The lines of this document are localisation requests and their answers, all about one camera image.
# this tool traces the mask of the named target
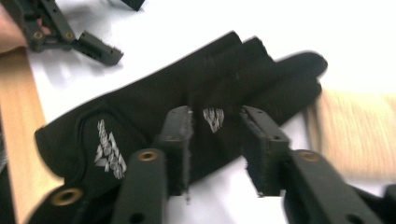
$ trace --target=white surface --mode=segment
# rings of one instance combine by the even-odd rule
[[[335,88],[395,89],[394,1],[147,0],[134,12],[119,0],[57,0],[76,35],[87,30],[124,52],[104,67],[77,52],[29,53],[47,122],[127,85],[235,30],[256,35],[280,59],[315,50]],[[309,148],[302,116],[284,127],[292,148]],[[170,223],[285,223],[279,198],[257,199],[243,159],[191,187],[191,205],[169,203]],[[376,194],[378,183],[354,181]]]

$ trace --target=glove logo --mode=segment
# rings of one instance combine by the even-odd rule
[[[212,133],[217,132],[224,121],[224,111],[217,108],[204,109],[204,118],[210,126]]]
[[[113,133],[107,136],[105,121],[98,122],[100,144],[96,150],[95,166],[104,166],[105,172],[110,169],[117,179],[122,179],[126,171],[126,163],[117,148],[117,143]]]

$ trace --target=skin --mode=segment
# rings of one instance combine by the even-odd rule
[[[20,28],[0,4],[0,53],[26,46],[27,43]]]

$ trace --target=human hand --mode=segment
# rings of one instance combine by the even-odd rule
[[[0,53],[17,47],[27,47],[21,29],[12,20],[3,5],[0,4]]]

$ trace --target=wooden table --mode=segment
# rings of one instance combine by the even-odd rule
[[[34,132],[46,123],[24,49],[0,54],[0,108],[17,223],[26,223],[45,195],[62,185],[41,160]]]

